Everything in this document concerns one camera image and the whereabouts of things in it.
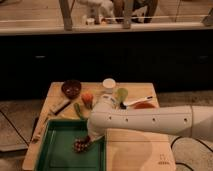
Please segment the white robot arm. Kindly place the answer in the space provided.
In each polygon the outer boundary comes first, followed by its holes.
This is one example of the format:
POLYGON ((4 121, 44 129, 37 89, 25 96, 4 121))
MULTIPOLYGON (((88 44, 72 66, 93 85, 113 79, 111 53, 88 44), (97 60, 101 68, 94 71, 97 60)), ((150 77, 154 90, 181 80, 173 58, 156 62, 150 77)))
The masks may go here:
POLYGON ((116 99, 102 95, 87 120, 88 135, 96 141, 109 128, 178 135, 213 142, 213 107, 177 106, 117 109, 116 99))

